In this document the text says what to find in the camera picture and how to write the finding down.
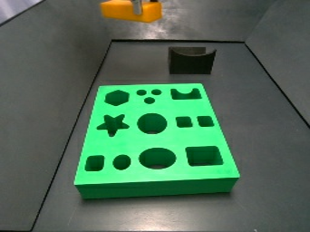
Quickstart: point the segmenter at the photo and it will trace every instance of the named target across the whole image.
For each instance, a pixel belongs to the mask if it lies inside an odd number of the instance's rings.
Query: rectangular hole
[[[176,117],[176,126],[180,128],[192,127],[192,122],[189,117]]]
[[[85,171],[100,171],[104,167],[104,156],[89,156],[85,161]]]
[[[199,116],[197,117],[199,125],[201,127],[212,127],[213,126],[213,121],[209,116]]]
[[[187,151],[187,162],[188,165],[195,166],[212,166],[222,165],[223,160],[218,147],[188,147]]]

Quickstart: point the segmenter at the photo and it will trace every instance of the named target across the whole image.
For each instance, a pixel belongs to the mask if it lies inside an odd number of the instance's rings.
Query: green foam block
[[[73,182],[83,198],[228,192],[238,179],[200,84],[99,87]]]

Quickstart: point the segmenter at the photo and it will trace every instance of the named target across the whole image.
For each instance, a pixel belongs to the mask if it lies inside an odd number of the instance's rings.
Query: gray table surface
[[[169,75],[168,46],[218,50],[211,75]],[[240,179],[230,194],[81,200],[72,185],[97,86],[200,82]],[[308,231],[310,130],[243,43],[112,43],[34,231]]]
[[[45,0],[0,27],[0,230],[32,228],[111,39],[243,42],[274,0],[163,0],[153,24],[101,2]]]

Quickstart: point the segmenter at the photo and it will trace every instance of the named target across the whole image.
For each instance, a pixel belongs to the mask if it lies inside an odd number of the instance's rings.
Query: gray wall
[[[165,0],[153,24],[100,2],[45,0],[0,27],[0,230],[32,228],[109,39],[244,41],[274,1]]]
[[[42,0],[0,0],[0,24]]]
[[[310,123],[310,2],[276,1],[246,44]]]
[[[0,28],[0,230],[30,229],[109,45],[97,2],[38,4]]]
[[[248,37],[275,0],[161,0],[152,24],[104,19],[112,38],[239,41]]]

